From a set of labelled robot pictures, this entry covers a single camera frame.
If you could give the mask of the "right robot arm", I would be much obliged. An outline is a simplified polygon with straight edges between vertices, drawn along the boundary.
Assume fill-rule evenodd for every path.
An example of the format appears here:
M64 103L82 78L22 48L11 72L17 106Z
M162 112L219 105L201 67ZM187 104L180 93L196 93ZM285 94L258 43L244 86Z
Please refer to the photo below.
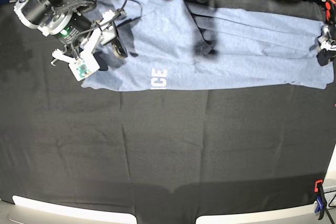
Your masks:
M124 8L108 10L102 20L91 22L84 14L96 6L97 0L16 0L14 12L26 27L61 41L64 48L52 53L55 61L83 62L86 56L94 55L98 45L106 44L111 44L117 58L126 58L114 22Z

